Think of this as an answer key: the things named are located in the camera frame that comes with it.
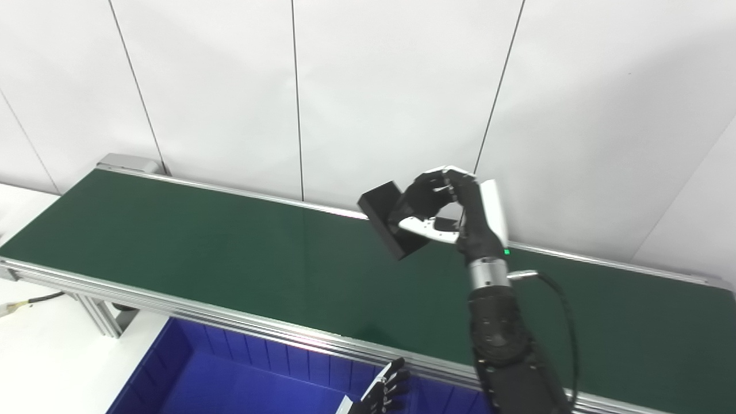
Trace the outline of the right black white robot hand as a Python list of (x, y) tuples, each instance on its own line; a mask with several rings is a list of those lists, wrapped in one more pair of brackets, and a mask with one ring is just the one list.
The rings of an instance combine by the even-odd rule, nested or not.
[(507, 223), (497, 182), (480, 182), (458, 167), (436, 167), (417, 176), (390, 210), (388, 228), (395, 236), (413, 234), (454, 244), (467, 263), (507, 256)]

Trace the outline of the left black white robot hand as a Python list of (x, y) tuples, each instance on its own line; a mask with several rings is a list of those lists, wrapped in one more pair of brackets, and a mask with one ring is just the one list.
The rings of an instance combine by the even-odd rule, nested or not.
[(345, 396), (336, 413), (389, 413), (402, 411), (408, 394), (411, 374), (405, 367), (405, 359), (399, 357), (384, 365), (358, 400)]

